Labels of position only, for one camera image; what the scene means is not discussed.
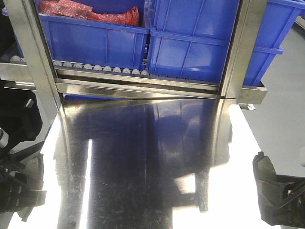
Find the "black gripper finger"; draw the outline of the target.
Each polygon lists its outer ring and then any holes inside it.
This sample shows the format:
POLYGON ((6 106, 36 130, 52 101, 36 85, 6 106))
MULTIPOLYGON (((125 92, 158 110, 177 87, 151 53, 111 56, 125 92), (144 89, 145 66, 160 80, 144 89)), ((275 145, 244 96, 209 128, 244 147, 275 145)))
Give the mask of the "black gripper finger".
POLYGON ((281 208, 260 203, 259 209, 261 219, 271 226, 305 226, 305 201, 302 198, 292 200, 284 204, 281 208))
POLYGON ((256 178, 258 203, 262 207, 301 207, 305 201, 305 179, 286 175, 256 178))
POLYGON ((17 208, 40 206, 45 203, 46 191, 34 191, 26 186, 24 171, 10 174, 5 167, 0 168, 0 210, 16 211, 17 208))
POLYGON ((32 210, 33 210, 33 206, 29 206, 29 207, 17 208, 15 212, 21 218, 21 221, 26 222, 32 210))

